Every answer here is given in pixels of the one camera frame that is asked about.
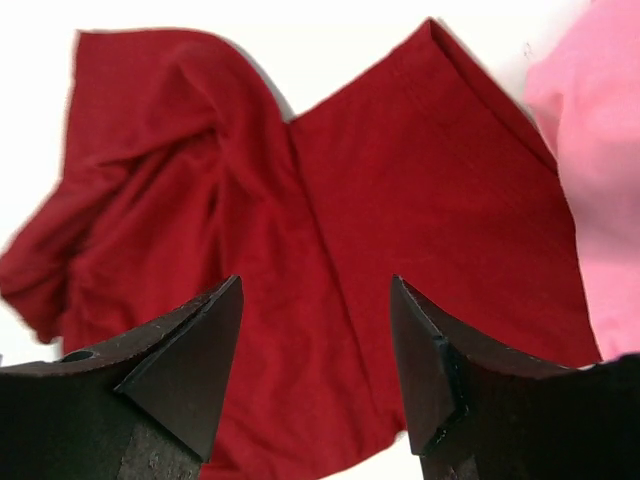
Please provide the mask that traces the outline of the dark red t shirt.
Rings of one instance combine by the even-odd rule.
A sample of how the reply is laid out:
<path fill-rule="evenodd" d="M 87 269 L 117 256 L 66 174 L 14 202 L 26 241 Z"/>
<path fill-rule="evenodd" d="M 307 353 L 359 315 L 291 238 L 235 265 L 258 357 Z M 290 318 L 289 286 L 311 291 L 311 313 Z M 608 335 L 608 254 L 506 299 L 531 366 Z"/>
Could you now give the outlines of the dark red t shirt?
<path fill-rule="evenodd" d="M 600 358 L 554 159 L 432 19 L 292 121 L 217 36 L 80 36 L 62 177 L 2 255 L 2 296 L 69 352 L 231 275 L 205 479 L 319 479 L 392 444 L 394 275 L 527 353 Z"/>

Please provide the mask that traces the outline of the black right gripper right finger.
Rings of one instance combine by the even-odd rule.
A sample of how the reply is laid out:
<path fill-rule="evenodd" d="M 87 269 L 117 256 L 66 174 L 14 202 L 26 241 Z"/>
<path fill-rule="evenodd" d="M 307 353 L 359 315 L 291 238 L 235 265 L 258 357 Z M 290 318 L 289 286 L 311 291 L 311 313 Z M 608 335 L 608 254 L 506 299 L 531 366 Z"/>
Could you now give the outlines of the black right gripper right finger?
<path fill-rule="evenodd" d="M 637 355 L 568 368 L 485 335 L 400 277 L 390 297 L 410 448 L 425 478 L 638 478 Z"/>

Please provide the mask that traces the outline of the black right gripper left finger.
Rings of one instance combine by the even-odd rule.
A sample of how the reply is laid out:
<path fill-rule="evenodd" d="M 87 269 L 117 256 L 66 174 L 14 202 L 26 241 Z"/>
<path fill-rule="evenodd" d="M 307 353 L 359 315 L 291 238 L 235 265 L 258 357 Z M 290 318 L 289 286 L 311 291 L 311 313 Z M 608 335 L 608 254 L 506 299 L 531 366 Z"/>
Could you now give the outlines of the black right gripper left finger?
<path fill-rule="evenodd" d="M 209 462 L 241 279 L 54 362 L 1 370 L 5 479 L 195 479 Z"/>

